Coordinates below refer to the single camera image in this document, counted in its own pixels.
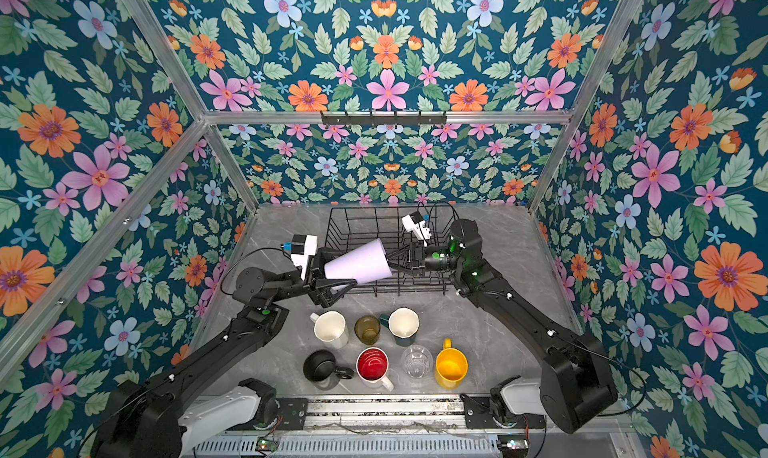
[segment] wallpaper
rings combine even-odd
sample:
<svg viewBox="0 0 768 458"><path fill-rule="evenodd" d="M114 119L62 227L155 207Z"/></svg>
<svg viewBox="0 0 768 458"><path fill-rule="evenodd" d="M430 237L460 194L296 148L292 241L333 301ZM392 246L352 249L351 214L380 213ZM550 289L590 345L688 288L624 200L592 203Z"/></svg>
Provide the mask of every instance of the wallpaper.
<svg viewBox="0 0 768 458"><path fill-rule="evenodd" d="M570 107L617 0L158 0L211 110ZM613 78L602 87L610 92Z"/></svg>
<svg viewBox="0 0 768 458"><path fill-rule="evenodd" d="M201 140L5 387L0 456L87 456L110 391L187 356L245 220Z"/></svg>
<svg viewBox="0 0 768 458"><path fill-rule="evenodd" d="M765 4L646 0L538 210L654 458L768 454Z"/></svg>
<svg viewBox="0 0 768 458"><path fill-rule="evenodd" d="M0 338L189 117L115 0L0 0Z"/></svg>
<svg viewBox="0 0 768 458"><path fill-rule="evenodd" d="M559 133L546 123L222 129L255 197L274 204L524 205Z"/></svg>

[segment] wire dish rack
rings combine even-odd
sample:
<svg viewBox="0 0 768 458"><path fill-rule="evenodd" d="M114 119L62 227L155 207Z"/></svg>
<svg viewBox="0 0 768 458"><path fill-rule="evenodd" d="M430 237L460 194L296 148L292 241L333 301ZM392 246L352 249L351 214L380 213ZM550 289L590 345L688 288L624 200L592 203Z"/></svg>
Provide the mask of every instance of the wire dish rack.
<svg viewBox="0 0 768 458"><path fill-rule="evenodd" d="M325 246L349 252L365 243L381 239L387 259L405 269L416 265L412 261L410 245L420 246L422 242L406 232L400 218L419 211L428 216L432 237L429 245L442 245L447 242L448 229L458 218L458 214L449 203L404 206L341 206L334 207L328 218ZM423 291L448 290L451 281L447 274L428 272L424 276L411 276L401 271L393 271L389 279L378 280L368 285L356 286L353 293L411 293Z"/></svg>

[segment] yellow mug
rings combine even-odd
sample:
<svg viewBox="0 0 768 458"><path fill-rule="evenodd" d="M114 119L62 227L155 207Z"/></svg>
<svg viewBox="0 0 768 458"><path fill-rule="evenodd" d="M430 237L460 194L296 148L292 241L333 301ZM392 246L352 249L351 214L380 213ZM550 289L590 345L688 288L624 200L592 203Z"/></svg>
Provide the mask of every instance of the yellow mug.
<svg viewBox="0 0 768 458"><path fill-rule="evenodd" d="M451 339L446 338L442 344L442 351L435 360L437 384L447 390L453 390L462 384L468 370L467 357L456 348L451 348Z"/></svg>

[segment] transparent glass cup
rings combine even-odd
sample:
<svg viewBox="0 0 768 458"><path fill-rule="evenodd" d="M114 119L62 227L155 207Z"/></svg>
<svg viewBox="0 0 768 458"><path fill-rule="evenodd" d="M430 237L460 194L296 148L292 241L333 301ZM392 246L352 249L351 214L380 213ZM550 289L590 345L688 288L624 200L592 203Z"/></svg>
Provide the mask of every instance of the transparent glass cup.
<svg viewBox="0 0 768 458"><path fill-rule="evenodd" d="M420 344L412 344L402 354L402 368L411 378L420 379L432 373L432 366L435 361L429 350Z"/></svg>

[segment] black mug handle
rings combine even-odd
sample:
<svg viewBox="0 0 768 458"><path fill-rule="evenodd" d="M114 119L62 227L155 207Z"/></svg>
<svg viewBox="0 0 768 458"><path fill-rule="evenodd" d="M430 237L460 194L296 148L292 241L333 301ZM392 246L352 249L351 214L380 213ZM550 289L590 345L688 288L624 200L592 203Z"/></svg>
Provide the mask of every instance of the black mug handle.
<svg viewBox="0 0 768 458"><path fill-rule="evenodd" d="M353 376L355 376L355 372L352 371L350 368L347 367L337 367L333 373L336 374L339 378L342 380L351 380Z"/></svg>

